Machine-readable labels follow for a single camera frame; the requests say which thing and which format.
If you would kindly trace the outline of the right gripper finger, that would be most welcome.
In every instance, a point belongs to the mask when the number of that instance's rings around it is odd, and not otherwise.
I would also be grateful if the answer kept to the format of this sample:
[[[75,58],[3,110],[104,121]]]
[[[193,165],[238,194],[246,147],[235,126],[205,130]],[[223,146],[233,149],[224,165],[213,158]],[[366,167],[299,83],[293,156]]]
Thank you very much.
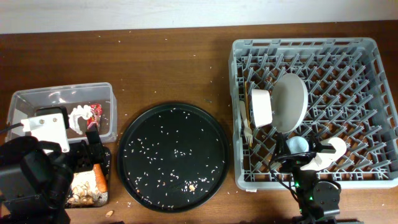
[[[315,136],[310,136],[309,138],[309,153],[327,153],[334,154],[336,149],[329,143],[322,144]]]
[[[286,156],[287,154],[288,154],[288,145],[286,143],[286,138],[282,133],[277,133],[275,157]]]

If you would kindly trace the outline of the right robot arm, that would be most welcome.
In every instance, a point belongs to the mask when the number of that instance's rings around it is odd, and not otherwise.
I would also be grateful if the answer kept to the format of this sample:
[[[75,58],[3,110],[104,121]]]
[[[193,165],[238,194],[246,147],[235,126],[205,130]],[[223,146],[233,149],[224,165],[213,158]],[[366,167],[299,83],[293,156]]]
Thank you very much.
[[[293,223],[338,223],[341,185],[318,178],[318,173],[329,168],[346,153],[344,140],[332,137],[318,140],[296,136],[276,136],[276,145],[268,163],[273,178],[285,187],[298,203],[300,215]]]

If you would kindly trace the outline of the wooden chopstick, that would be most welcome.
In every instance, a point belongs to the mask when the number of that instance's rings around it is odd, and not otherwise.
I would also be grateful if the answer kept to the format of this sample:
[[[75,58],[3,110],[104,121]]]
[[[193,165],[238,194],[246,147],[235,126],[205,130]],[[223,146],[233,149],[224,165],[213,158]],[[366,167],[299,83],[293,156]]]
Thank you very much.
[[[244,94],[245,94],[245,104],[246,104],[246,117],[247,117],[247,130],[248,130],[248,144],[252,147],[252,130],[250,127],[250,114],[249,114],[249,102],[248,102],[248,87],[247,82],[244,82]]]

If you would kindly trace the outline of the orange carrot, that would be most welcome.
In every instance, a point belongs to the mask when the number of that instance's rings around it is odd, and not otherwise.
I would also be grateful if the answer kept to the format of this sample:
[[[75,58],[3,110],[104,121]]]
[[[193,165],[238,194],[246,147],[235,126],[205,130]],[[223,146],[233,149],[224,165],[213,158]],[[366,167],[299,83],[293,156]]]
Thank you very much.
[[[95,164],[93,166],[93,170],[95,173],[96,186],[97,186],[98,190],[101,193],[107,192],[108,187],[107,187],[105,176],[101,170],[101,166],[99,164]]]

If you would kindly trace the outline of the red snack wrapper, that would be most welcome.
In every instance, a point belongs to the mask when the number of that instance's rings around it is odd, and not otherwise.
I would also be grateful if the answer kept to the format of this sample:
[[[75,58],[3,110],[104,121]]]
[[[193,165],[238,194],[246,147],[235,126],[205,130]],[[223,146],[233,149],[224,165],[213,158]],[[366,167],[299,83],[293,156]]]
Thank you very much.
[[[101,116],[103,114],[102,106],[99,103],[90,105],[91,117],[87,120],[87,130],[100,128]]]

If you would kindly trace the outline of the light blue cup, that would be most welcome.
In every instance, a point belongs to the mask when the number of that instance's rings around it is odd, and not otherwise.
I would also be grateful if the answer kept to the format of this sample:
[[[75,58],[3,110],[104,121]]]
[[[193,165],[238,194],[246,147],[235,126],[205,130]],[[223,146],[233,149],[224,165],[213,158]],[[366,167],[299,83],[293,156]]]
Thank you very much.
[[[294,136],[286,141],[291,154],[298,154],[309,151],[307,140],[301,136]]]

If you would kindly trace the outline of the grey round plate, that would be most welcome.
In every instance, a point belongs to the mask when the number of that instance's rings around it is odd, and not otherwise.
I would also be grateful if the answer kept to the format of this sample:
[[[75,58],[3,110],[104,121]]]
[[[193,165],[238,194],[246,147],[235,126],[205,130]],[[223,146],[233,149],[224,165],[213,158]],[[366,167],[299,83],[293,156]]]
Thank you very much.
[[[273,127],[279,133],[289,133],[302,123],[308,107],[308,90],[304,81],[294,73],[280,78],[271,94]]]

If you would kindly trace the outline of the white paper cup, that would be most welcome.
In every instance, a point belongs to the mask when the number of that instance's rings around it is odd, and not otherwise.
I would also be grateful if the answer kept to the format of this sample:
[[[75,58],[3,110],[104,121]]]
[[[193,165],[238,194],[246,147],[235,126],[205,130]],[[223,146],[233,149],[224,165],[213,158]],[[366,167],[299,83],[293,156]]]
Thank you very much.
[[[321,154],[325,154],[326,156],[332,158],[334,161],[339,159],[346,153],[347,146],[344,140],[338,137],[332,137],[329,139],[322,140],[322,146],[332,146],[332,149],[323,149]]]

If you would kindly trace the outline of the white plastic fork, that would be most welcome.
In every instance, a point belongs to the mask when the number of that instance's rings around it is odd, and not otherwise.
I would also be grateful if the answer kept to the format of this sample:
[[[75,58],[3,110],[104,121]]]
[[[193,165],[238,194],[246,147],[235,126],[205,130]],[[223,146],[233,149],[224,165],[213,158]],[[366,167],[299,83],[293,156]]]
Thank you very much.
[[[252,146],[252,131],[251,128],[248,125],[248,117],[246,114],[246,105],[244,101],[239,102],[239,109],[241,113],[241,118],[244,126],[244,137],[246,139],[246,142],[249,144],[249,146]]]

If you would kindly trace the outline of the white bowl with leftovers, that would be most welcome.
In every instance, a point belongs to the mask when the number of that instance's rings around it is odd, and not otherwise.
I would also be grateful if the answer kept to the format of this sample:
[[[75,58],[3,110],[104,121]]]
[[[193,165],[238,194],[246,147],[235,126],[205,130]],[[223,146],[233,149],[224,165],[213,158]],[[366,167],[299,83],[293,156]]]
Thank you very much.
[[[252,111],[254,124],[257,128],[271,124],[271,96],[267,90],[252,89]]]

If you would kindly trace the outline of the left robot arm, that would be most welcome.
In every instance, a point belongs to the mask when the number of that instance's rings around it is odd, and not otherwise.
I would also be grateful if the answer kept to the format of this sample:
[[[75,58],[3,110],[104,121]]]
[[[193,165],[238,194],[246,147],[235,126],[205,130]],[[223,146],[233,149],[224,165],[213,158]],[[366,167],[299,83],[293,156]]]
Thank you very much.
[[[69,223],[65,203],[73,176],[105,161],[98,133],[69,145],[63,152],[57,142],[33,136],[12,139],[1,146],[1,203],[9,214],[1,223]]]

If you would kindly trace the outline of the white napkin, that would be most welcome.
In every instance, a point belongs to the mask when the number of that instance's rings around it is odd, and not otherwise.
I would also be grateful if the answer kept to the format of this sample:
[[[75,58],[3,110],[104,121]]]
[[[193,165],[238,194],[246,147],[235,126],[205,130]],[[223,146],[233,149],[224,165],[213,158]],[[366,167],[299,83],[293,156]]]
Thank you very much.
[[[76,108],[73,108],[72,112],[68,115],[69,128],[71,128],[77,134],[82,135],[83,131],[80,129],[79,119],[82,118],[85,121],[88,121],[92,115],[93,113],[91,112],[91,106],[78,105]]]

